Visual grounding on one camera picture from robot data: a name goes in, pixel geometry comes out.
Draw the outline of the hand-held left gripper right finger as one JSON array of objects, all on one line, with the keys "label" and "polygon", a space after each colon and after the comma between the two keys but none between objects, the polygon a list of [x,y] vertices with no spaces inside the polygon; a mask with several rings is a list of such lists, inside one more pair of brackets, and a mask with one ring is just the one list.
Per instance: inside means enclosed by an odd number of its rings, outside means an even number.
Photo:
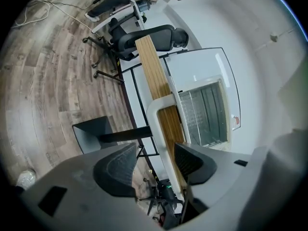
[{"label": "hand-held left gripper right finger", "polygon": [[217,170],[217,164],[211,157],[181,143],[175,143],[174,156],[176,165],[188,185],[207,182]]}]

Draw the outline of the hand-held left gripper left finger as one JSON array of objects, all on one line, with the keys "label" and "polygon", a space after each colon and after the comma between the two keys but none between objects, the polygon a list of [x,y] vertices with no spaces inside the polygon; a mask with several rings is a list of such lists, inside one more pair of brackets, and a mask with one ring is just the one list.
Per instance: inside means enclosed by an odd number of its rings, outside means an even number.
[{"label": "hand-held left gripper left finger", "polygon": [[137,164],[136,150],[134,142],[123,144],[121,149],[95,164],[93,178],[101,189],[115,197],[136,197],[132,187],[133,171]]}]

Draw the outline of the white plastic tray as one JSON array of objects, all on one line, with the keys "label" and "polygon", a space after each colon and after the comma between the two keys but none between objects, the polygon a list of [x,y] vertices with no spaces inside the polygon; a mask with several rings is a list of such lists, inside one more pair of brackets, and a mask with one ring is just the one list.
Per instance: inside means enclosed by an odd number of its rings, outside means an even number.
[{"label": "white plastic tray", "polygon": [[211,77],[170,74],[168,83],[175,95],[186,142],[231,151],[231,122],[222,75]]}]

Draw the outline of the black desk leg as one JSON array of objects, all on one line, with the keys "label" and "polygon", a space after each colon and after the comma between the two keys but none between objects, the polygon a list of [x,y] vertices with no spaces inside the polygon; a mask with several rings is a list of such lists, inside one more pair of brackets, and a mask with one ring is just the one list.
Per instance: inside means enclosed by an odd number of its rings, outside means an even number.
[{"label": "black desk leg", "polygon": [[115,146],[118,142],[139,140],[152,136],[149,126],[113,132],[107,116],[74,124],[72,128],[83,154]]}]

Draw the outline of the person's white shoe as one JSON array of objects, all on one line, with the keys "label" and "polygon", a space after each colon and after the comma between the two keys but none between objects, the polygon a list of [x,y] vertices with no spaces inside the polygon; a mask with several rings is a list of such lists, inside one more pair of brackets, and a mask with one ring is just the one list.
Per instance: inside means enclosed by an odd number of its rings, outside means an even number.
[{"label": "person's white shoe", "polygon": [[27,169],[20,173],[15,186],[27,190],[34,185],[36,178],[36,172],[33,169]]}]

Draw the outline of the whiteboard on black stand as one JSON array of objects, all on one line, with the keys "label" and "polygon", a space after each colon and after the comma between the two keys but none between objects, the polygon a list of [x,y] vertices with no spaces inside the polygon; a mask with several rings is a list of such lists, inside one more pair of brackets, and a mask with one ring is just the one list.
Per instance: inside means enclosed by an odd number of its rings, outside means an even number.
[{"label": "whiteboard on black stand", "polygon": [[233,69],[223,48],[173,51],[168,55],[160,54],[159,59],[167,81],[170,74],[197,76],[198,78],[222,75],[228,99],[231,132],[241,127],[232,127],[232,116],[241,118],[241,106]]}]

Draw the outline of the wooden desk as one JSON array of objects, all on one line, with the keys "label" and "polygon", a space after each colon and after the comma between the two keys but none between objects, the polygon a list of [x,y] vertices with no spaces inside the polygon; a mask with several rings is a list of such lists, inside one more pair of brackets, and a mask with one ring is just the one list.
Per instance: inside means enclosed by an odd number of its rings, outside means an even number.
[{"label": "wooden desk", "polygon": [[172,94],[157,53],[146,54],[141,65],[153,100]]}]

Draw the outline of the black office chair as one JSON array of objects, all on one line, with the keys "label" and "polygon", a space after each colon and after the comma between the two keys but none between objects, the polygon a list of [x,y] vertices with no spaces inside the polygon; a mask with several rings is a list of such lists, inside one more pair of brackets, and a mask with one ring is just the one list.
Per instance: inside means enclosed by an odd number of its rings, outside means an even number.
[{"label": "black office chair", "polygon": [[99,39],[92,37],[82,39],[83,43],[92,42],[103,50],[103,54],[99,60],[92,64],[92,68],[96,68],[102,58],[108,56],[117,71],[117,74],[112,75],[102,70],[96,70],[93,75],[94,78],[101,75],[124,83],[122,70],[120,70],[120,60],[130,62],[139,57],[143,61],[146,54],[154,56],[157,52],[166,52],[166,55],[168,55],[174,48],[184,49],[188,46],[189,35],[182,28],[162,25],[127,33],[121,26],[123,22],[123,20],[118,21],[116,19],[110,21],[110,40],[106,40],[103,36]]}]

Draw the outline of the dark rice cooker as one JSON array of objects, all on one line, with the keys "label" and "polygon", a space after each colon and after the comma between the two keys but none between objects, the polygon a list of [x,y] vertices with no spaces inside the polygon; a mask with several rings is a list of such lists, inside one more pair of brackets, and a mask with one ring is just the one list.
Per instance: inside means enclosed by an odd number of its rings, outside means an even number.
[{"label": "dark rice cooker", "polygon": [[136,4],[140,12],[150,10],[151,7],[149,0],[138,0],[136,1]]}]

